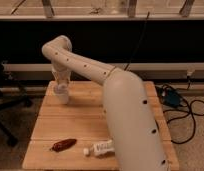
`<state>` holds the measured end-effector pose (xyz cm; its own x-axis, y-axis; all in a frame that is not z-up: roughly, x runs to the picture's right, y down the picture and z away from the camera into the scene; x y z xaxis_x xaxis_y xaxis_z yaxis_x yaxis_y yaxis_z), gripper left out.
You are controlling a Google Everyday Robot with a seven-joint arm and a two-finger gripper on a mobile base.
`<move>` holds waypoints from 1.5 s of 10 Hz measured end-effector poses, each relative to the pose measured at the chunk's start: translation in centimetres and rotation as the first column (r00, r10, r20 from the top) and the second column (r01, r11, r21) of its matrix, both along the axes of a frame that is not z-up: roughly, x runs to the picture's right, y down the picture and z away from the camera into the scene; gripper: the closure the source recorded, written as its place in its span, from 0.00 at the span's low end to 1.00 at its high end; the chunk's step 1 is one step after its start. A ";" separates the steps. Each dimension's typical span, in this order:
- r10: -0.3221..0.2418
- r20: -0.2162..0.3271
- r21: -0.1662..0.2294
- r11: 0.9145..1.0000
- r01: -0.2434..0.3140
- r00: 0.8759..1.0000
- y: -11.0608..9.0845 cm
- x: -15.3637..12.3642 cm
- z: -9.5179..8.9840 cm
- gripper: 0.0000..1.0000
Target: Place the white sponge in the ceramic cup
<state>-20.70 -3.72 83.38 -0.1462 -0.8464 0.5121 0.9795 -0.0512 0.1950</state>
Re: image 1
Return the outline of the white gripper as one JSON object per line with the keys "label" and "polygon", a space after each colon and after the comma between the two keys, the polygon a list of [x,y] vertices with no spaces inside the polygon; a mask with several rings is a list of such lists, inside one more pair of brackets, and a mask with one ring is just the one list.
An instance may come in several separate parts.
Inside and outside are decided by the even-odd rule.
{"label": "white gripper", "polygon": [[69,82],[67,80],[57,80],[53,88],[53,92],[61,104],[67,104],[69,101],[68,85]]}

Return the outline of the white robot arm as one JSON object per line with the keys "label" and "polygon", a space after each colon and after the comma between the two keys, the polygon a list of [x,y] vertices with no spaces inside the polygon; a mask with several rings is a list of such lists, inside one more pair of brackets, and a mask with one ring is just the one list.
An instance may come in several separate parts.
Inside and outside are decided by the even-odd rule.
{"label": "white robot arm", "polygon": [[170,171],[142,79],[116,66],[72,52],[66,36],[42,46],[60,79],[72,70],[102,86],[103,109],[120,171]]}

